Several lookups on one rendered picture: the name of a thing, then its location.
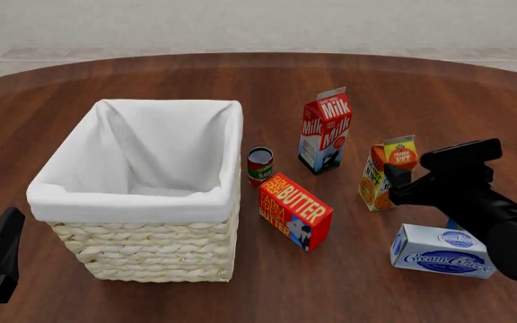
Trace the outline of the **red and white milk carton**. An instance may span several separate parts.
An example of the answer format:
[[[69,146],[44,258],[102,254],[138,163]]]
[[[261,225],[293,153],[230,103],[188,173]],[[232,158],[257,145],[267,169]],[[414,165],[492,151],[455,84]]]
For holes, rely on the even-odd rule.
[[[344,87],[319,93],[304,105],[298,158],[313,174],[340,166],[351,121]]]

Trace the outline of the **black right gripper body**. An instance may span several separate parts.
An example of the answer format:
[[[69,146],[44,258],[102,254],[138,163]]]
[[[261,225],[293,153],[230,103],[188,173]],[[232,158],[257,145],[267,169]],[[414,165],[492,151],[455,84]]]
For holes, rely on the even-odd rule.
[[[458,171],[430,171],[404,188],[389,190],[395,205],[441,206],[457,196]]]

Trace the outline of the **white-lined wicker basket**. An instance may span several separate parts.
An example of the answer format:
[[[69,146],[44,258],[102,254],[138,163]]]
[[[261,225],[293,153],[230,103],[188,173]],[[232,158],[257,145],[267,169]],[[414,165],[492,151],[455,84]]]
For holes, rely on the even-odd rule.
[[[98,279],[228,282],[241,201],[235,100],[97,101],[26,191]]]

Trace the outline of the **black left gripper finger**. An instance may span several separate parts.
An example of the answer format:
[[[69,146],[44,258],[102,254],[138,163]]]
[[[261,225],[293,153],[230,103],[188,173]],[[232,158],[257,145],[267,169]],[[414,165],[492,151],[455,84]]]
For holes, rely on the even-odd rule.
[[[25,215],[10,206],[0,216],[0,274],[19,279],[18,252]]]

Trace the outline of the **red butter box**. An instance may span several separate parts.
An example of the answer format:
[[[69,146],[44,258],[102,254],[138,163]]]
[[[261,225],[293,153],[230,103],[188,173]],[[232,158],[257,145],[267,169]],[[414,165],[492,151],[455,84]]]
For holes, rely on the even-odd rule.
[[[333,213],[284,174],[276,174],[259,187],[259,214],[305,252],[312,252],[327,238]]]

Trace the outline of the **white cream cheese box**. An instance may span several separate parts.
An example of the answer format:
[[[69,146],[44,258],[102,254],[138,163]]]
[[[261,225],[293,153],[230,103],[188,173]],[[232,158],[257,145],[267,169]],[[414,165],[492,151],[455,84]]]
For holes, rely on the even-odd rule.
[[[495,265],[486,246],[467,231],[403,223],[390,247],[396,268],[487,279]]]

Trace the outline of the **orange juice carton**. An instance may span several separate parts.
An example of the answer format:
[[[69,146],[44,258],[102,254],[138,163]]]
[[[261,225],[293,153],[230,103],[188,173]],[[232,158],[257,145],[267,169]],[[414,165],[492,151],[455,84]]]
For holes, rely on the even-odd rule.
[[[404,182],[410,182],[410,174],[418,163],[415,136],[387,139],[382,144],[371,147],[358,190],[371,212],[395,206],[389,199],[390,183],[384,172],[386,163],[407,172],[409,175]]]

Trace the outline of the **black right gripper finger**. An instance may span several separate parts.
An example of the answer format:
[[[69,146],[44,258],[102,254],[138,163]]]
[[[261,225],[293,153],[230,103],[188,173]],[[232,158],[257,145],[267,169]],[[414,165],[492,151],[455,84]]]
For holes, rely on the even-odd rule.
[[[404,188],[412,182],[412,170],[402,169],[400,166],[385,163],[384,174],[392,189]]]

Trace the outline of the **tomato sauce can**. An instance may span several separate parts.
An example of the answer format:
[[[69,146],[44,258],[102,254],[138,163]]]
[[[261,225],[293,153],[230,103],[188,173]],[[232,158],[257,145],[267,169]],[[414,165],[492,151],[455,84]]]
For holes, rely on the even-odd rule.
[[[257,188],[272,177],[274,155],[267,147],[254,147],[247,154],[248,180]]]

